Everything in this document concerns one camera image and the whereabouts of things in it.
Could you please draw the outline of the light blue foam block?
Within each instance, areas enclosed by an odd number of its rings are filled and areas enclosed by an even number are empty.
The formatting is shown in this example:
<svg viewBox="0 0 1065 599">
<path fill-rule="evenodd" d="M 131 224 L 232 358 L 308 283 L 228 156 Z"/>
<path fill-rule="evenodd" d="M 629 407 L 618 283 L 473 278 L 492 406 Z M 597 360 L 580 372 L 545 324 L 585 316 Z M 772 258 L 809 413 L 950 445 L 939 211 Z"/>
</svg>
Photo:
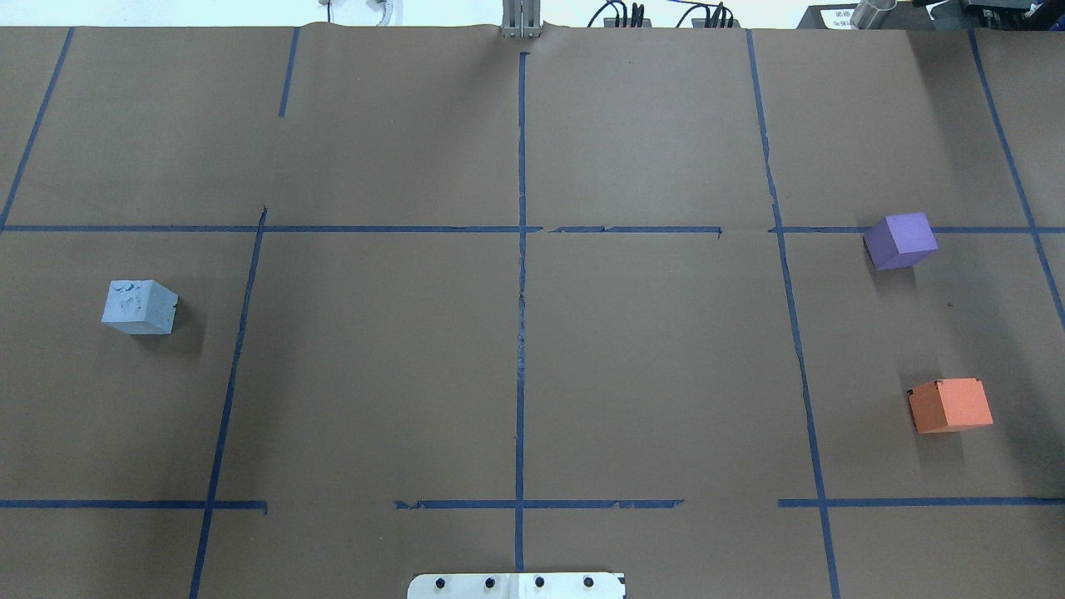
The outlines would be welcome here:
<svg viewBox="0 0 1065 599">
<path fill-rule="evenodd" d="M 179 295 L 155 280 L 112 280 L 102 323 L 129 336 L 167 336 L 178 302 Z"/>
</svg>

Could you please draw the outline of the purple foam block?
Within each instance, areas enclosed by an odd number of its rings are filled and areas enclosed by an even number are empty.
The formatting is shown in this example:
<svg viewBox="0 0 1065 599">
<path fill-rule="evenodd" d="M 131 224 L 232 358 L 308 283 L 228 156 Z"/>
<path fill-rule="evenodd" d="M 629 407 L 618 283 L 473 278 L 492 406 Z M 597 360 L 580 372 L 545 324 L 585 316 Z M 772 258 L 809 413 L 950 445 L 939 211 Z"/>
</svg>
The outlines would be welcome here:
<svg viewBox="0 0 1065 599">
<path fill-rule="evenodd" d="M 876 270 L 912 268 L 939 250 L 923 212 L 887 215 L 865 231 L 863 240 Z"/>
</svg>

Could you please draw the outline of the orange foam block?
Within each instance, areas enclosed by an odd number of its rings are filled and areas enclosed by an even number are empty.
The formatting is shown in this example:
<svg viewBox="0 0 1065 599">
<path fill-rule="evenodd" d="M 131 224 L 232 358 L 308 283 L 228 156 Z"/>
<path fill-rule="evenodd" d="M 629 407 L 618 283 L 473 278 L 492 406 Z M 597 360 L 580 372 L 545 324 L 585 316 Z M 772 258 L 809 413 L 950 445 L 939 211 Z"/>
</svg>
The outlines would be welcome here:
<svg viewBox="0 0 1065 599">
<path fill-rule="evenodd" d="M 917 433 L 956 433 L 993 425 L 981 379 L 936 379 L 908 390 Z"/>
</svg>

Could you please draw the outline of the white metal mounting plate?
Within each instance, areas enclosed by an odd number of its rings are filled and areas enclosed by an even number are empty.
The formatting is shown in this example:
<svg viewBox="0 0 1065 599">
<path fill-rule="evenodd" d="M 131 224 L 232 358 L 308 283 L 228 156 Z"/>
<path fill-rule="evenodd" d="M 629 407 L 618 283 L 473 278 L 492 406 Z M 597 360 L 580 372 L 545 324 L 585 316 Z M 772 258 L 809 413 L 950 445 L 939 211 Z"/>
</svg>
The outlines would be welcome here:
<svg viewBox="0 0 1065 599">
<path fill-rule="evenodd" d="M 627 598 L 623 574 L 612 572 L 426 573 L 409 583 L 407 598 Z"/>
</svg>

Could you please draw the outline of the black box with label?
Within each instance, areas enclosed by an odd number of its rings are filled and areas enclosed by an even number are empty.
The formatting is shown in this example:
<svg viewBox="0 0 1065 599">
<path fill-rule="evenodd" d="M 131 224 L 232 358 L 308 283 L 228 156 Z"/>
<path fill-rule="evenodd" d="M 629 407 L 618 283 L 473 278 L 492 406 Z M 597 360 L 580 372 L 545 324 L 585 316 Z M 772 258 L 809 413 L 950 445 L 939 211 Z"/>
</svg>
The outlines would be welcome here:
<svg viewBox="0 0 1065 599">
<path fill-rule="evenodd" d="M 855 30 L 852 17 L 856 9 L 856 3 L 810 5 L 803 12 L 794 30 Z"/>
</svg>

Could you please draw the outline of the silver metal cup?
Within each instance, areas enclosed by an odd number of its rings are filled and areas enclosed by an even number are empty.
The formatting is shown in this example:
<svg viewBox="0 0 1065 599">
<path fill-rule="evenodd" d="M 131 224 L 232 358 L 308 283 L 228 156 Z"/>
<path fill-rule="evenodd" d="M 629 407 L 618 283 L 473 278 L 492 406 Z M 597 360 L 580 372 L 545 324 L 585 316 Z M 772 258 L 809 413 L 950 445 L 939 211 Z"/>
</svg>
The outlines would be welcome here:
<svg viewBox="0 0 1065 599">
<path fill-rule="evenodd" d="M 895 0 L 857 1 L 850 16 L 850 27 L 857 30 L 881 29 L 897 5 Z"/>
</svg>

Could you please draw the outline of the grey aluminium post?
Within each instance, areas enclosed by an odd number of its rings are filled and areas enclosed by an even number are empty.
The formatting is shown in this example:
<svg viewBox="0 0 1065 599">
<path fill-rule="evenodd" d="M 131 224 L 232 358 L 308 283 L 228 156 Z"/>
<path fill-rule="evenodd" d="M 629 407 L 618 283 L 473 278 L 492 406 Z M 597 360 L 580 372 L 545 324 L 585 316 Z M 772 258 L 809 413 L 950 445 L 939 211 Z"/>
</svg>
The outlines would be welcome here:
<svg viewBox="0 0 1065 599">
<path fill-rule="evenodd" d="M 503 38 L 534 39 L 542 34 L 540 0 L 503 0 Z"/>
</svg>

